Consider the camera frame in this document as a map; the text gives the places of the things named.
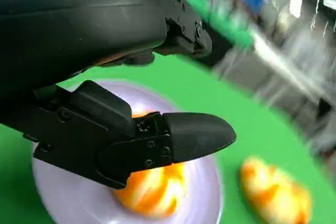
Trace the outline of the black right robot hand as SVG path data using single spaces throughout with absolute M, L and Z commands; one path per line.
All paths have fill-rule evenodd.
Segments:
M 132 172 L 230 146 L 234 129 L 204 113 L 152 112 L 97 83 L 58 83 L 94 66 L 205 56 L 212 41 L 186 0 L 1 0 L 1 123 L 37 143 L 34 157 L 111 188 Z

